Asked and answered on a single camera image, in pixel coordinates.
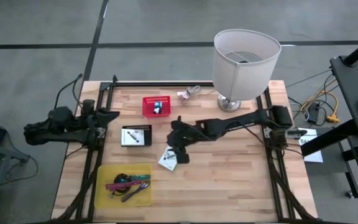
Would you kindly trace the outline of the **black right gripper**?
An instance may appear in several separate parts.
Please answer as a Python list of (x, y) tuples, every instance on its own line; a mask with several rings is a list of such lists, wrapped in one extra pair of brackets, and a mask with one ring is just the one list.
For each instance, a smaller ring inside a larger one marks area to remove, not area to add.
[(194, 144), (198, 140), (198, 136), (192, 130), (191, 125), (181, 121), (181, 116), (171, 122), (171, 128), (172, 131), (167, 135), (166, 153), (177, 155), (178, 164), (188, 164), (190, 157), (185, 148)]

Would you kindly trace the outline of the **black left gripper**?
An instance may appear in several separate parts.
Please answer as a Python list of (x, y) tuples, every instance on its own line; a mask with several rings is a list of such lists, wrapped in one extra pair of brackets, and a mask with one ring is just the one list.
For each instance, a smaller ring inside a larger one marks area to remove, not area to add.
[(95, 108), (95, 101), (91, 99), (86, 99), (83, 101), (81, 115), (85, 119), (86, 129), (88, 134), (86, 137), (85, 143), (82, 144), (84, 147), (95, 147), (99, 144), (104, 130), (100, 124), (98, 116), (103, 114), (103, 124), (107, 126), (111, 121), (115, 120), (120, 112), (118, 111), (107, 111), (105, 108)]

